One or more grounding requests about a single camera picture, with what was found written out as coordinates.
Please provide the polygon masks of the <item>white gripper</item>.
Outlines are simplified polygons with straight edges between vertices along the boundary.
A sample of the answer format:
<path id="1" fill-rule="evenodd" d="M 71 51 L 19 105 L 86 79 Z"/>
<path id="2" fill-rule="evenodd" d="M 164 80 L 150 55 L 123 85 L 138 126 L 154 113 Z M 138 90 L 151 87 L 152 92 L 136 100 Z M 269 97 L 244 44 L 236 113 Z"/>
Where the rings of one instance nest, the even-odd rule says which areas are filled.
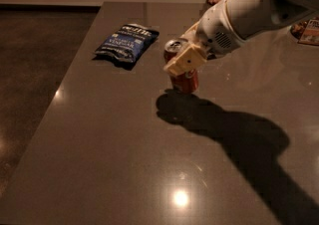
<path id="1" fill-rule="evenodd" d="M 240 48 L 248 37 L 243 11 L 235 0 L 221 0 L 207 9 L 183 35 L 186 43 L 163 69 L 177 77 L 197 69 L 208 58 L 221 58 Z"/>

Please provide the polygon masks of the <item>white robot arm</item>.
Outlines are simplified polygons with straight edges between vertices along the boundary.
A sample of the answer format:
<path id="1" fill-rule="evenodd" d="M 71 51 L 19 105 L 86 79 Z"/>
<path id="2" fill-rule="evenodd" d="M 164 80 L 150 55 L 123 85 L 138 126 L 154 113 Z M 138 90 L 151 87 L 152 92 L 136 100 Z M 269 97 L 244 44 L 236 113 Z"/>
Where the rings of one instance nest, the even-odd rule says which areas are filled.
<path id="1" fill-rule="evenodd" d="M 184 36 L 186 43 L 164 70 L 179 76 L 240 48 L 252 37 L 316 16 L 319 0 L 221 0 Z"/>

